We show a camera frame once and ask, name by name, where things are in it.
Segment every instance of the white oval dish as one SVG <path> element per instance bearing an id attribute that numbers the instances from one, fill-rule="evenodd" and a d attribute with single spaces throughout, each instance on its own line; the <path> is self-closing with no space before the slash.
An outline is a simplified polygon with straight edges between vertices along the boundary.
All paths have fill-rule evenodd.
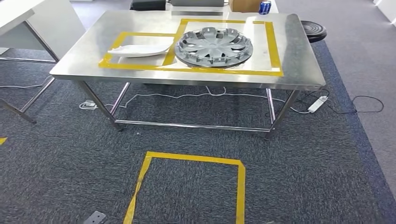
<path id="1" fill-rule="evenodd" d="M 169 47 L 170 45 L 125 45 L 107 52 L 119 57 L 148 57 L 163 54 Z"/>

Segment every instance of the soda can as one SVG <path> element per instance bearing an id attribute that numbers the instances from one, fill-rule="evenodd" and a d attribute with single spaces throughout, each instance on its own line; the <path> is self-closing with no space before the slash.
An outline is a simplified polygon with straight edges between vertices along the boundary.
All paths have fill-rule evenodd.
<path id="1" fill-rule="evenodd" d="M 260 15 L 267 15 L 269 13 L 269 10 L 271 9 L 271 1 L 270 0 L 264 0 L 260 3 L 260 9 L 259 9 L 259 14 Z"/>

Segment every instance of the yellow tape square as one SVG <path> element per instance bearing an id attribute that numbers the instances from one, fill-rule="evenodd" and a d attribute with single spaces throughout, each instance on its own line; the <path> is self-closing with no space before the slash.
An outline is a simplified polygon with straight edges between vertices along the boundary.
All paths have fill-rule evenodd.
<path id="1" fill-rule="evenodd" d="M 278 47 L 276 45 L 274 26 L 272 22 L 252 21 L 253 24 L 260 24 L 265 26 L 268 52 L 271 62 L 272 70 L 233 70 L 221 68 L 169 68 L 167 65 L 173 63 L 175 59 L 175 44 L 182 37 L 187 27 L 188 22 L 221 22 L 221 23 L 246 23 L 243 20 L 209 20 L 209 19 L 181 19 L 177 32 L 174 34 L 166 33 L 140 33 L 140 32 L 121 32 L 116 38 L 110 49 L 119 47 L 127 36 L 167 36 L 173 37 L 173 43 L 165 56 L 162 66 L 149 64 L 126 64 L 126 63 L 112 63 L 112 55 L 106 53 L 103 59 L 99 62 L 99 67 L 108 69 L 126 69 L 126 70 L 159 70 L 159 71 L 178 71 L 178 72 L 194 72 L 194 73 L 219 73 L 219 74 L 237 74 L 237 75 L 263 75 L 263 76 L 283 76 L 281 61 L 279 58 Z"/>
<path id="2" fill-rule="evenodd" d="M 144 158 L 143 164 L 141 165 L 140 173 L 136 183 L 136 189 L 132 200 L 129 203 L 127 212 L 124 217 L 123 224 L 131 224 L 134 218 L 136 196 L 140 190 L 143 178 L 149 169 L 151 158 L 163 158 L 163 159 L 174 159 L 174 160 L 190 160 L 199 162 L 215 162 L 229 165 L 238 166 L 238 184 L 237 184 L 237 201 L 236 201 L 236 224 L 245 223 L 245 166 L 240 160 L 225 159 L 218 157 L 209 156 L 198 156 L 198 155 L 184 155 L 184 154 L 172 154 L 172 153 L 158 153 L 147 151 Z"/>

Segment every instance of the stool seat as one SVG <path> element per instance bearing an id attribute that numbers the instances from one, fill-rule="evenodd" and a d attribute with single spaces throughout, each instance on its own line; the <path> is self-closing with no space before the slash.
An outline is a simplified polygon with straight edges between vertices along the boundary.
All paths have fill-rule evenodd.
<path id="1" fill-rule="evenodd" d="M 327 36 L 326 28 L 320 24 L 304 20 L 301 20 L 301 23 L 310 43 L 321 41 Z"/>

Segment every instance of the metal bracket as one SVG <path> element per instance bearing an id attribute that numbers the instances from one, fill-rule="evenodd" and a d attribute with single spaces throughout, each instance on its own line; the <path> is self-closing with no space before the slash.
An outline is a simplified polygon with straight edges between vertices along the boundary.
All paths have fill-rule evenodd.
<path id="1" fill-rule="evenodd" d="M 84 224 L 99 224 L 102 220 L 106 217 L 105 214 L 94 211 L 91 216 L 89 216 L 85 221 Z"/>

